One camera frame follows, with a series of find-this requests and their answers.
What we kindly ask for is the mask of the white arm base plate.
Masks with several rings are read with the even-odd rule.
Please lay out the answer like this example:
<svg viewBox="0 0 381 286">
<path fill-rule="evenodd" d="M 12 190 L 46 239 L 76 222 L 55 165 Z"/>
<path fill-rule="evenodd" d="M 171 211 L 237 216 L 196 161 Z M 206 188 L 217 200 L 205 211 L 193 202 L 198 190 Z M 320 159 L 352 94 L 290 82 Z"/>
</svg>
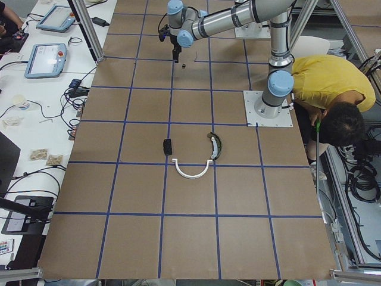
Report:
<svg viewBox="0 0 381 286">
<path fill-rule="evenodd" d="M 262 101 L 262 91 L 243 91 L 246 122 L 250 127 L 292 128 L 287 99 L 281 106 L 270 107 Z"/>
</svg>

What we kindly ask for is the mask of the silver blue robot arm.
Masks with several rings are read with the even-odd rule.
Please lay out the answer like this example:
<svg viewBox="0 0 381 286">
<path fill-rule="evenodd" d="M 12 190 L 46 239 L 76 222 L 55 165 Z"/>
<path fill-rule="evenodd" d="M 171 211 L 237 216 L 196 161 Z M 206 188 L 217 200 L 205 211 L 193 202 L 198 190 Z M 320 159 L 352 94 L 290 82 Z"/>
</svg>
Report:
<svg viewBox="0 0 381 286">
<path fill-rule="evenodd" d="M 208 14 L 203 10 L 185 6 L 182 1 L 167 4 L 168 25 L 160 34 L 160 41 L 166 36 L 173 44 L 172 56 L 179 62 L 182 48 L 189 48 L 198 39 L 242 27 L 249 23 L 261 23 L 287 13 L 292 1 L 245 1 L 225 10 Z"/>
<path fill-rule="evenodd" d="M 261 98 L 255 103 L 255 111 L 266 119 L 278 116 L 284 100 L 293 89 L 293 57 L 289 48 L 290 25 L 291 19 L 287 12 L 270 19 L 271 48 L 267 85 Z"/>
</svg>

